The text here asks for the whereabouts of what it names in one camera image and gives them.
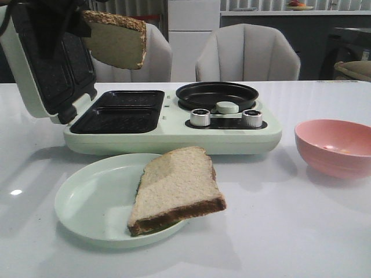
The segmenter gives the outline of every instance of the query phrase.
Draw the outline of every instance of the chair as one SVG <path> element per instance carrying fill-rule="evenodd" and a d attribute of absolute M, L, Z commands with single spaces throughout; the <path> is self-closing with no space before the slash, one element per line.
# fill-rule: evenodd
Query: chair
<path fill-rule="evenodd" d="M 92 57 L 97 82 L 170 82 L 172 50 L 159 29 L 146 23 L 146 56 L 140 69 L 121 69 Z"/>
<path fill-rule="evenodd" d="M 197 81 L 298 80 L 300 59 L 277 29 L 237 24 L 213 31 L 196 61 Z"/>

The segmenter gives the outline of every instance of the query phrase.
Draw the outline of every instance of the pink bowl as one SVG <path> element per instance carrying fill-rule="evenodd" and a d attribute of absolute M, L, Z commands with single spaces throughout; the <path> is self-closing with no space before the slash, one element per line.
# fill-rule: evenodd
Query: pink bowl
<path fill-rule="evenodd" d="M 343 120 L 309 120 L 295 127 L 296 147 L 313 168 L 338 178 L 371 175 L 371 127 Z"/>

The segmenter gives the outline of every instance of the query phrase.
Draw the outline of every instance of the light green plate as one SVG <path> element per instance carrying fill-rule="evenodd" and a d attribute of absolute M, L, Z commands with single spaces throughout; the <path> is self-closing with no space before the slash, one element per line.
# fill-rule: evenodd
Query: light green plate
<path fill-rule="evenodd" d="M 136 237 L 126 227 L 143 168 L 156 157 L 118 155 L 77 171 L 57 192 L 54 207 L 60 222 L 82 239 L 109 248 L 143 246 L 177 232 L 187 221 Z"/>

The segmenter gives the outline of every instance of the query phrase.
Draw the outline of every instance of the sandwich maker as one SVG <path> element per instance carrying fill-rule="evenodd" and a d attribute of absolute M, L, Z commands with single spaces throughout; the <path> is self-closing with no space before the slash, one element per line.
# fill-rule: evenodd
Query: sandwich maker
<path fill-rule="evenodd" d="M 0 20 L 4 14 L 0 7 Z M 66 125 L 73 151 L 165 153 L 197 145 L 208 154 L 253 154 L 274 149 L 281 139 L 281 125 L 254 88 L 198 82 L 174 91 L 133 91 L 112 83 L 98 96 L 82 39 L 66 32 L 53 58 L 40 58 L 35 31 L 19 7 L 0 43 L 29 113 Z"/>

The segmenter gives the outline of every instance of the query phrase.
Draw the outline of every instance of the black nonstick plate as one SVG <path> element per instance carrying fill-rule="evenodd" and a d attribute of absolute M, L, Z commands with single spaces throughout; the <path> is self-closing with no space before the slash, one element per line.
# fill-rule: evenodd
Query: black nonstick plate
<path fill-rule="evenodd" d="M 239 106 L 239 111 L 255 104 L 259 93 L 254 88 L 232 82 L 197 82 L 176 90 L 179 106 L 186 109 L 212 110 L 219 101 L 230 101 Z"/>

